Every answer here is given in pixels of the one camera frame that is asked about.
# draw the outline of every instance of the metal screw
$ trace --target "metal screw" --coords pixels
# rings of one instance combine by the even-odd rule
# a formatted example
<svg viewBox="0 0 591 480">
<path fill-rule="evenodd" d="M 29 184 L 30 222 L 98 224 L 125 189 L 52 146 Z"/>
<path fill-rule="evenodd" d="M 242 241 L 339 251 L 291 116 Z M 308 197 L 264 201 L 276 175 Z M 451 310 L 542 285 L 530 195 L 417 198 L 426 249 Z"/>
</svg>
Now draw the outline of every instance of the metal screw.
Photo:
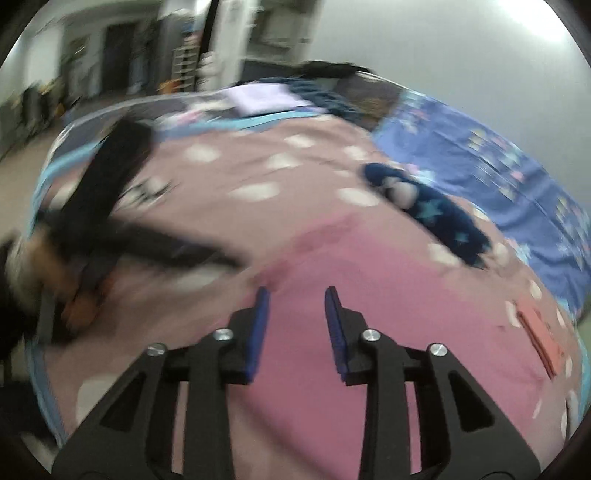
<svg viewBox="0 0 591 480">
<path fill-rule="evenodd" d="M 165 344 L 153 343 L 152 345 L 150 345 L 148 347 L 148 349 L 146 350 L 146 353 L 149 356 L 160 356 L 160 355 L 164 355 L 166 353 L 166 350 L 168 350 L 168 348 L 166 347 Z"/>
<path fill-rule="evenodd" d="M 446 356 L 448 351 L 447 347 L 441 343 L 432 344 L 429 350 L 431 350 L 431 353 L 435 356 Z"/>
<path fill-rule="evenodd" d="M 364 340 L 367 340 L 368 342 L 377 342 L 379 338 L 382 336 L 382 334 L 379 333 L 377 330 L 368 329 L 365 330 L 361 334 L 361 336 Z"/>
<path fill-rule="evenodd" d="M 213 337 L 218 342 L 224 342 L 227 340 L 232 340 L 234 338 L 234 332 L 231 331 L 229 328 L 220 328 L 213 332 Z"/>
</svg>

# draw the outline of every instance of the blue bedsheet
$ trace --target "blue bedsheet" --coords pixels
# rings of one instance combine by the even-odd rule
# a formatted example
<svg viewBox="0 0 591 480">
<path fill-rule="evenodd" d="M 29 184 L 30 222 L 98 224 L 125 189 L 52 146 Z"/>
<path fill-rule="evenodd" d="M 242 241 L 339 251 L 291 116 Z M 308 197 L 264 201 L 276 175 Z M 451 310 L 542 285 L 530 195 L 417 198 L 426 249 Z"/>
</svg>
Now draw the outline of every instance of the blue bedsheet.
<svg viewBox="0 0 591 480">
<path fill-rule="evenodd" d="M 589 215 L 513 143 L 432 98 L 407 92 L 374 133 L 417 178 L 481 208 L 575 321 L 591 283 Z"/>
</svg>

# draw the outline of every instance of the blue trim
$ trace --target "blue trim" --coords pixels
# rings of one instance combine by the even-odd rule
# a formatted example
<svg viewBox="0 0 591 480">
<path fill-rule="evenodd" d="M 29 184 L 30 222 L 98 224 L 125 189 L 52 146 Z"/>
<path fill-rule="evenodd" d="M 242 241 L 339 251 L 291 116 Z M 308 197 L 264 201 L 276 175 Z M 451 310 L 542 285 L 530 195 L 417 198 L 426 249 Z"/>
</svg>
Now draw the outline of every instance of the blue trim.
<svg viewBox="0 0 591 480">
<path fill-rule="evenodd" d="M 591 393 L 591 362 L 589 362 L 589 352 L 583 339 L 577 332 L 577 340 L 581 348 L 582 356 L 582 371 L 581 371 L 581 396 L 580 396 L 580 416 L 582 419 L 587 412 L 587 404 L 589 403 L 589 394 Z"/>
<path fill-rule="evenodd" d="M 33 342 L 25 343 L 25 361 L 27 363 L 31 385 L 37 397 L 39 410 L 50 431 L 55 436 L 57 446 L 61 448 L 67 440 L 66 429 L 61 422 L 60 411 L 56 399 L 51 392 L 49 380 L 46 375 L 43 350 L 38 344 Z"/>
<path fill-rule="evenodd" d="M 218 120 L 209 120 L 204 122 L 195 122 L 188 125 L 180 125 L 169 130 L 160 130 L 158 132 L 158 140 L 165 141 L 173 138 L 184 138 L 191 135 L 202 134 L 209 130 L 247 130 L 256 129 L 265 125 L 266 128 L 271 128 L 279 120 L 286 120 L 289 118 L 308 118 L 318 116 L 317 112 L 280 112 L 271 113 L 269 115 L 254 116 L 251 118 L 222 118 Z"/>
</svg>

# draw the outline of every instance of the pink bedsheet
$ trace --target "pink bedsheet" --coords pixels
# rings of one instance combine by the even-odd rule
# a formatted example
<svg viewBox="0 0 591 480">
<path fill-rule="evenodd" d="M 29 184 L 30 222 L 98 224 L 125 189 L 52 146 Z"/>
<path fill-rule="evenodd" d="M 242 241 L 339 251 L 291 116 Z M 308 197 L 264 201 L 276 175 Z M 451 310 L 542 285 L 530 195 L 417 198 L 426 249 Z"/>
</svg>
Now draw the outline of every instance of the pink bedsheet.
<svg viewBox="0 0 591 480">
<path fill-rule="evenodd" d="M 332 116 L 161 144 L 137 180 L 170 181 L 172 190 L 118 214 L 218 239 L 252 263 L 206 287 L 199 275 L 122 266 L 100 321 L 46 351 L 66 431 L 148 344 L 197 341 L 263 282 L 272 303 L 261 370 L 252 386 L 230 391 L 238 478 L 356 478 L 363 388 L 340 384 L 332 361 L 322 298 L 335 284 L 345 306 L 401 344 L 447 343 L 548 464 L 568 435 L 566 398 L 579 394 L 579 344 L 566 314 L 469 202 L 458 200 L 495 246 L 487 270 L 465 266 L 368 192 L 357 177 L 368 161 L 387 159 L 362 130 Z M 48 199 L 76 175 L 57 182 Z M 318 226 L 335 219 L 346 228 L 327 237 Z M 535 299 L 569 357 L 552 381 L 516 326 L 511 305 L 523 295 Z"/>
</svg>

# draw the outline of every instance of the orange object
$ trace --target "orange object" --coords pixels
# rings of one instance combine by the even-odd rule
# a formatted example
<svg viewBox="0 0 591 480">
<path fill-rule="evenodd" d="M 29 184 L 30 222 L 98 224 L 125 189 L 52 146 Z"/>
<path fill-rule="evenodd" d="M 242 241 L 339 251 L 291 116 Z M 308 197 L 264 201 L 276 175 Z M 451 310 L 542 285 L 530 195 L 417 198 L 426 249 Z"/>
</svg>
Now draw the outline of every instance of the orange object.
<svg viewBox="0 0 591 480">
<path fill-rule="evenodd" d="M 530 299 L 519 300 L 517 316 L 538 352 L 548 376 L 554 378 L 564 371 L 564 350 L 554 339 L 550 325 L 543 321 L 534 302 Z"/>
<path fill-rule="evenodd" d="M 88 328 L 96 320 L 99 309 L 100 305 L 94 295 L 80 293 L 66 303 L 61 318 L 66 322 L 68 330 L 79 332 Z"/>
<path fill-rule="evenodd" d="M 174 93 L 179 86 L 180 82 L 178 80 L 168 80 L 166 82 L 162 82 L 158 88 L 159 94 L 167 94 L 167 93 Z"/>
</svg>

